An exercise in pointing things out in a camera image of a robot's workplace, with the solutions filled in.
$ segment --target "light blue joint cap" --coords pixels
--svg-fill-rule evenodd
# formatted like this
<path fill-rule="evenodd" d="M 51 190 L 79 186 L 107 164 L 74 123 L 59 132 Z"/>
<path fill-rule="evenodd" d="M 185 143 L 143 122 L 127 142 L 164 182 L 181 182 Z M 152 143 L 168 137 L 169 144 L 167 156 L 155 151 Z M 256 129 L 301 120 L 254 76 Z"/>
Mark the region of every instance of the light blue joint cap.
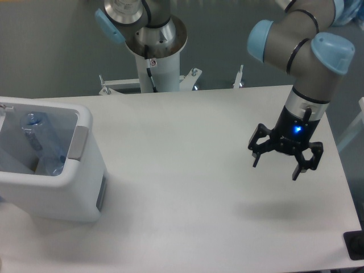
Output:
<path fill-rule="evenodd" d="M 251 30 L 248 37 L 248 52 L 261 62 L 264 62 L 264 48 L 273 21 L 262 20 L 258 22 Z"/>
<path fill-rule="evenodd" d="M 104 34 L 114 43 L 121 44 L 125 42 L 124 36 L 120 33 L 120 31 L 113 25 L 113 23 L 109 20 L 109 18 L 98 9 L 95 12 L 95 18 L 98 25 L 101 27 Z"/>
<path fill-rule="evenodd" d="M 313 38 L 311 48 L 324 66 L 339 75 L 348 72 L 354 57 L 354 45 L 343 37 L 321 32 Z"/>
<path fill-rule="evenodd" d="M 334 4 L 335 4 L 335 19 L 334 19 L 335 23 L 336 20 L 341 16 L 342 12 L 344 11 L 344 0 L 334 0 Z"/>

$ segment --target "robotic arm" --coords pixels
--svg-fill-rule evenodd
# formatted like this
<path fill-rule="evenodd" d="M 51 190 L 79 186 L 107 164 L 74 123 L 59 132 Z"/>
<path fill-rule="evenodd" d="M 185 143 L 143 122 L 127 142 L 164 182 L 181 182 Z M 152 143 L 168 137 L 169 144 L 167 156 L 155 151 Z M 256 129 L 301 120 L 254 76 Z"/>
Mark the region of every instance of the robotic arm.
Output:
<path fill-rule="evenodd" d="M 110 40 L 125 42 L 135 56 L 142 93 L 179 90 L 187 31 L 171 15 L 170 0 L 104 0 L 95 17 Z"/>
<path fill-rule="evenodd" d="M 263 20 L 251 31 L 249 53 L 296 77 L 275 127 L 269 130 L 259 124 L 249 141 L 248 148 L 255 157 L 253 167 L 261 154 L 276 150 L 296 158 L 293 180 L 301 172 L 317 168 L 323 145 L 309 140 L 355 52 L 348 40 L 319 32 L 340 16 L 343 6 L 342 0 L 293 0 L 286 7 L 288 15 L 283 21 Z M 265 137 L 267 141 L 257 144 Z M 306 160 L 303 151 L 308 148 L 313 155 Z"/>

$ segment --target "gray floor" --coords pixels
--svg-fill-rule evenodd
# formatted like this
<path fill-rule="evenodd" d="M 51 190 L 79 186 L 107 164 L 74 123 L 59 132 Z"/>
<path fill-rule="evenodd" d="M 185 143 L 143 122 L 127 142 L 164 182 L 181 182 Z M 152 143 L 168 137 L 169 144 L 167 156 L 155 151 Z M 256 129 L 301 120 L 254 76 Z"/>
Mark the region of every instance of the gray floor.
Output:
<path fill-rule="evenodd" d="M 262 19 L 281 20 L 274 0 L 171 0 L 185 23 L 188 44 L 181 74 L 203 70 L 201 89 L 230 88 L 241 64 L 246 87 L 292 84 L 288 77 L 247 54 L 246 41 Z M 0 95 L 42 98 L 91 96 L 104 80 L 137 78 L 125 46 L 104 38 L 94 20 L 101 0 L 0 1 Z M 364 96 L 364 32 L 354 23 L 329 32 L 356 47 L 356 57 L 327 113 L 334 137 L 359 113 Z M 355 202 L 364 202 L 364 133 L 341 154 Z"/>

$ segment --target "white table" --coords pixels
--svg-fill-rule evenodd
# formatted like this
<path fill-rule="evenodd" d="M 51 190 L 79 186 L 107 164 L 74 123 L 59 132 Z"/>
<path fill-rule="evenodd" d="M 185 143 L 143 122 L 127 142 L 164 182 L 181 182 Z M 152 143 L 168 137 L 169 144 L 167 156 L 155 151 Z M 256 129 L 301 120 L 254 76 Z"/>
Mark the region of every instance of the white table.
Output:
<path fill-rule="evenodd" d="M 31 217 L 0 203 L 1 273 L 296 272 L 357 267 L 359 230 L 326 116 L 317 171 L 291 180 L 277 152 L 247 149 L 273 128 L 290 86 L 58 98 L 87 106 L 110 173 L 100 220 Z"/>

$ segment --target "metal bracket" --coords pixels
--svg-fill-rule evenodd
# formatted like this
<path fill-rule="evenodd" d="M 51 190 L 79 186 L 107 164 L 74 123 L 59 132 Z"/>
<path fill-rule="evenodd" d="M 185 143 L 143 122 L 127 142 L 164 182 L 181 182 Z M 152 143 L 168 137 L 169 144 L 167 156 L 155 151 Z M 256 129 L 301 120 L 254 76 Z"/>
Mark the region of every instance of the metal bracket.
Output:
<path fill-rule="evenodd" d="M 10 111 L 14 112 L 13 106 L 6 106 L 6 105 L 0 103 L 0 131 L 1 131 L 1 128 L 5 121 L 6 112 L 10 112 Z"/>
<path fill-rule="evenodd" d="M 196 81 L 198 80 L 198 78 L 200 78 L 201 75 L 202 75 L 201 70 L 193 68 L 187 74 L 187 76 L 180 76 L 180 91 L 197 90 L 195 88 Z M 103 81 L 102 76 L 99 75 L 99 77 L 102 88 L 99 94 L 103 96 L 122 94 L 115 90 L 140 88 L 140 82 L 138 78 L 132 78 L 128 80 Z"/>
<path fill-rule="evenodd" d="M 240 66 L 240 70 L 237 73 L 237 76 L 235 77 L 235 82 L 233 84 L 233 89 L 239 89 L 239 88 L 243 88 L 244 87 L 244 84 L 243 84 L 243 81 L 242 81 L 243 68 L 244 68 L 244 65 L 242 64 Z"/>

